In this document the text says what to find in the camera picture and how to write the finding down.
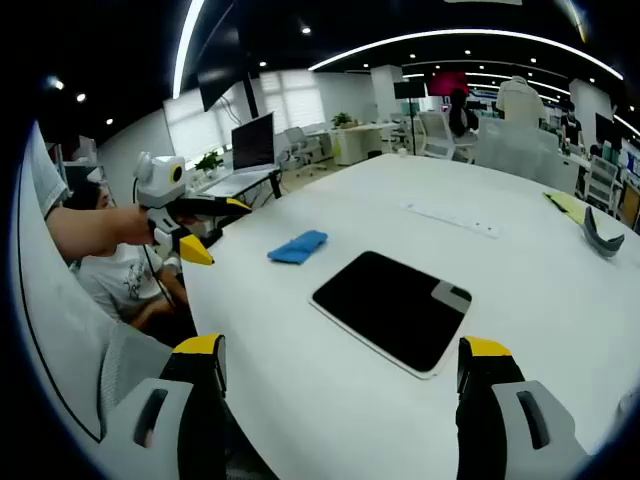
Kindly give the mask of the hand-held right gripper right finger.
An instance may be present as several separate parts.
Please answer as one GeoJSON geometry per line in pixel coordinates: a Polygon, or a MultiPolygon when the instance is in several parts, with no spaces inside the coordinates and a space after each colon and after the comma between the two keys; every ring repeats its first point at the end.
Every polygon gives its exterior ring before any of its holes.
{"type": "Polygon", "coordinates": [[[457,394],[459,479],[571,479],[589,462],[570,412],[504,345],[459,340],[457,394]]]}

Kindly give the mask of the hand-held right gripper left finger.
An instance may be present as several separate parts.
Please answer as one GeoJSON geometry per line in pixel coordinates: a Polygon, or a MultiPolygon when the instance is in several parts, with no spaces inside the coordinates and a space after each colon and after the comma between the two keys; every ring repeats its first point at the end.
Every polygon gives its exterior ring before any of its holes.
{"type": "Polygon", "coordinates": [[[225,337],[169,347],[116,333],[102,363],[100,449],[116,479],[226,476],[225,337]]]}

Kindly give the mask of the person's left hand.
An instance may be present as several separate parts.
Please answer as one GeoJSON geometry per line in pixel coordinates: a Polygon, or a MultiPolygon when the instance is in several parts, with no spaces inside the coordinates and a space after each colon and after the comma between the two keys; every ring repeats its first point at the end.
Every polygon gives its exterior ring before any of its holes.
{"type": "Polygon", "coordinates": [[[153,245],[154,229],[150,227],[147,210],[132,205],[112,210],[113,229],[118,243],[153,245]]]}

